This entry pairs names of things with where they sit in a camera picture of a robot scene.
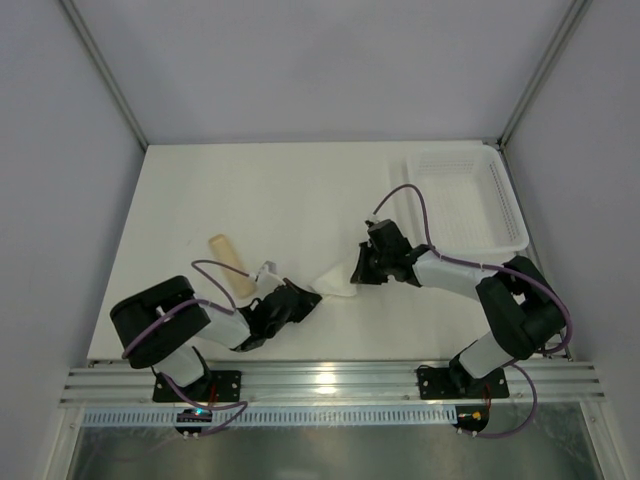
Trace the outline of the white paper napkin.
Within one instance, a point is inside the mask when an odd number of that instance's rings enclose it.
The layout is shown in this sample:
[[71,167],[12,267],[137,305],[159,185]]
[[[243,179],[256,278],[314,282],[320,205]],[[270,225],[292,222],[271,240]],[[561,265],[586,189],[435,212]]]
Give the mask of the white paper napkin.
[[322,296],[350,298],[357,294],[357,286],[351,282],[358,262],[358,253],[353,250],[326,272],[310,283],[310,288]]

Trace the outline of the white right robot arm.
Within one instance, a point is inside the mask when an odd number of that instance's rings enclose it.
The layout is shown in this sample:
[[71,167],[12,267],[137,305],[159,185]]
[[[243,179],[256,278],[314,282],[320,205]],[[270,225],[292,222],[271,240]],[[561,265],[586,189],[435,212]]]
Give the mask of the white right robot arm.
[[447,290],[481,305],[489,332],[451,359],[447,369],[448,382],[459,394],[477,389],[494,371],[541,353],[552,337],[570,330],[567,308],[529,259],[475,263],[426,244],[413,247],[392,220],[366,225],[368,240],[359,244],[352,284],[382,285],[394,279]]

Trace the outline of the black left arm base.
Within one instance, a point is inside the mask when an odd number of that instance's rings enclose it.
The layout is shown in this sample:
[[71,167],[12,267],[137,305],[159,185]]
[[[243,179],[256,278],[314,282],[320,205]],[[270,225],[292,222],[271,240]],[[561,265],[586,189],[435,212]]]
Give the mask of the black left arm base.
[[[169,386],[166,379],[155,369],[155,384],[152,400],[156,403],[177,403],[181,398]],[[217,404],[240,400],[242,372],[239,370],[211,370],[189,386],[180,387],[182,393],[199,404]]]

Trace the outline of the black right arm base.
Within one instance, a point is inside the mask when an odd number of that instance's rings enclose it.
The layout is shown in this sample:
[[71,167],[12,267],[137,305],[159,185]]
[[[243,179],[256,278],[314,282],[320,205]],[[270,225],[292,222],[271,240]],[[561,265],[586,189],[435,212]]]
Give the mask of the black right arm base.
[[506,399],[510,396],[502,368],[476,379],[458,364],[421,365],[416,369],[416,378],[422,400]]

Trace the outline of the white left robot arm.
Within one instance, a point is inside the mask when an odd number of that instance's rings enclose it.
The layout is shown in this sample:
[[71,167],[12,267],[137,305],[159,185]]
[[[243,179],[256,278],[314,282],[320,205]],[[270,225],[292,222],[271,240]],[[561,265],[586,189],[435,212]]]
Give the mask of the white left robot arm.
[[185,388],[209,375],[189,344],[194,337],[250,352],[305,320],[321,301],[321,295],[285,279],[247,306],[224,308],[198,297],[186,277],[175,276],[119,302],[110,318],[133,369],[151,368]]

